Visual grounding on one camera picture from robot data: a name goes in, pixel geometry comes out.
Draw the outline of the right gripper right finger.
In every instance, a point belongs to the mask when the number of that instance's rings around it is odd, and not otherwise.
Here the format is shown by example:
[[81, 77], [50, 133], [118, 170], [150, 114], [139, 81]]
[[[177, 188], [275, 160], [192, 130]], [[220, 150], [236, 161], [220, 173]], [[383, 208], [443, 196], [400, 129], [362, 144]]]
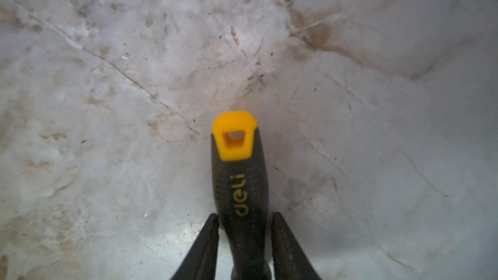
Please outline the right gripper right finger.
[[280, 212], [272, 214], [271, 242], [275, 279], [321, 280]]

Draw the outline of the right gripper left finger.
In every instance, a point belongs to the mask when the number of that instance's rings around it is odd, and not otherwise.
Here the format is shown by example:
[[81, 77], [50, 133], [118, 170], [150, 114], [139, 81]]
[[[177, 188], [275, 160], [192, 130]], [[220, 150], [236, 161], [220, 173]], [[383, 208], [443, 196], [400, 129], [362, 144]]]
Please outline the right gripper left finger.
[[219, 216], [212, 213], [171, 280], [214, 280], [219, 248]]

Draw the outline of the black yellow deli screwdriver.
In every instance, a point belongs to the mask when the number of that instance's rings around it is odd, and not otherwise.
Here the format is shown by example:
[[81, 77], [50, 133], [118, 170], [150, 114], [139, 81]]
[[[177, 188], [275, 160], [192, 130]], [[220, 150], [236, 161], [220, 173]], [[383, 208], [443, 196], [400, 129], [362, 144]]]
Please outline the black yellow deli screwdriver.
[[265, 259], [267, 168], [258, 124], [247, 111], [215, 119], [211, 171], [217, 213], [233, 258], [232, 279], [270, 279]]

